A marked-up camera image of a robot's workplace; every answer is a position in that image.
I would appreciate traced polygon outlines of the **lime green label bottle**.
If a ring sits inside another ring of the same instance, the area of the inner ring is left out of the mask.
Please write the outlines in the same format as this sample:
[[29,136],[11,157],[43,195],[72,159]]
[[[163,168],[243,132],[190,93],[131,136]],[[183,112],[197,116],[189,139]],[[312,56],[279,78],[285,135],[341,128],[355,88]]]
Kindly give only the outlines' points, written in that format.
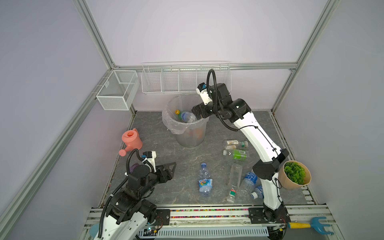
[[246,150],[223,150],[223,156],[231,160],[245,161],[249,158],[250,154]]

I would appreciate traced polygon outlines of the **bird label tea bottle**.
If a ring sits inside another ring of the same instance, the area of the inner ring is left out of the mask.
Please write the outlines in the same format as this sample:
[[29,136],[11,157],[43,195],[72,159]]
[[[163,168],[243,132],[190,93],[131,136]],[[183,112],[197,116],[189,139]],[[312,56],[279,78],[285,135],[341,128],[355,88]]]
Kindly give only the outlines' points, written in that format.
[[241,140],[224,140],[224,149],[225,150],[244,150],[249,147],[248,141]]

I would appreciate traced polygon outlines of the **green Sprite bottle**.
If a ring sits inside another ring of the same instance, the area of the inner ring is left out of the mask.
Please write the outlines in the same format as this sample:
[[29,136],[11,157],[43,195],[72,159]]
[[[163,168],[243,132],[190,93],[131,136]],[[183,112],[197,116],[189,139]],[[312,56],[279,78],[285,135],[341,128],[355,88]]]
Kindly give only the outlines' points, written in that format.
[[175,110],[175,114],[177,115],[178,120],[182,122],[183,121],[183,112],[181,112],[180,110]]

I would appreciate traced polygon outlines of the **orange NFC juice bottle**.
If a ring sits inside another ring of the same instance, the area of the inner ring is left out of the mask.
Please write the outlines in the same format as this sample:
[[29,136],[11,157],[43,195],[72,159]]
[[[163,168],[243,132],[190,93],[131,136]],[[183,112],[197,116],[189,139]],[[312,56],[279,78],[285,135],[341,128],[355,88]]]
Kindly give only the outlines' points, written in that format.
[[189,130],[189,141],[193,143],[194,145],[197,145],[201,143],[206,134],[206,129],[201,127],[201,128],[196,128],[196,129],[190,129]]

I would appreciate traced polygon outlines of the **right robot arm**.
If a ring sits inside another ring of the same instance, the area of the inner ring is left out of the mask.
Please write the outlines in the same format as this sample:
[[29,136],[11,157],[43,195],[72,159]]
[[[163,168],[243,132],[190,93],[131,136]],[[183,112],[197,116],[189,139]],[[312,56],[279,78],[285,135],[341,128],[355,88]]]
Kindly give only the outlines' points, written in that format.
[[261,179],[264,190],[265,219],[274,223],[287,215],[280,195],[278,176],[289,151],[274,143],[243,99],[233,100],[227,86],[217,83],[213,69],[208,71],[206,82],[198,85],[197,93],[203,102],[192,108],[193,114],[204,119],[215,115],[228,130],[242,132],[257,151],[260,160],[252,170]]

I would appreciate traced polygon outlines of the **small crushed blue bottle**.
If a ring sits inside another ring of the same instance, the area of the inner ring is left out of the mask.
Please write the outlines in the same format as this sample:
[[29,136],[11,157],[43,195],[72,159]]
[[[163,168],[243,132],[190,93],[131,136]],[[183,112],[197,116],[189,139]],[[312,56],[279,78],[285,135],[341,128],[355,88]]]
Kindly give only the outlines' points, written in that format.
[[197,121],[197,117],[190,112],[182,112],[181,113],[181,119],[183,122],[191,124]]

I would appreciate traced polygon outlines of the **blue cartoon label water bottle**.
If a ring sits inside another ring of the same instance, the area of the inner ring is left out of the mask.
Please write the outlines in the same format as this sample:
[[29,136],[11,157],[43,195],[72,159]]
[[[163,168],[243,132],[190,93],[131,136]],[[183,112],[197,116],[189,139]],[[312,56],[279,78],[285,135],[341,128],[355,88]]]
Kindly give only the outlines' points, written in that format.
[[203,196],[209,196],[213,189],[213,179],[206,163],[201,164],[198,179],[199,192]]

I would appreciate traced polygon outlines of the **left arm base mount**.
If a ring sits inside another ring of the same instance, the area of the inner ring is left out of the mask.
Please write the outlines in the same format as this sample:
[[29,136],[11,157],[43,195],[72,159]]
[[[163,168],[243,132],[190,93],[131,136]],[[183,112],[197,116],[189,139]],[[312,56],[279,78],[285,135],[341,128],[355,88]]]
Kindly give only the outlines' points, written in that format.
[[168,226],[171,220],[170,209],[156,209],[150,213],[147,226]]

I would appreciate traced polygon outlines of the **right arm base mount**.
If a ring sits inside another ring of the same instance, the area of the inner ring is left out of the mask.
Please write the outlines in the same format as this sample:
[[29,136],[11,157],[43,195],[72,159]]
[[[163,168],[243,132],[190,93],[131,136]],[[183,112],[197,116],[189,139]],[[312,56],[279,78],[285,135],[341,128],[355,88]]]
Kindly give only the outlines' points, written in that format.
[[288,210],[280,205],[276,210],[266,206],[248,208],[252,224],[283,224],[291,221]]

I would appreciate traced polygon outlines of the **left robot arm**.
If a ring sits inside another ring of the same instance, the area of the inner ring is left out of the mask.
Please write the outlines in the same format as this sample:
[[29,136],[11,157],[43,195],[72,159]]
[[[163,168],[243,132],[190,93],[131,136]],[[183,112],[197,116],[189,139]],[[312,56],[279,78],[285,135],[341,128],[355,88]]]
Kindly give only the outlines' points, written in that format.
[[173,179],[177,163],[157,166],[155,159],[154,151],[128,154],[126,177],[104,204],[95,240],[139,240],[139,231],[156,222],[157,206],[147,198],[156,185]]

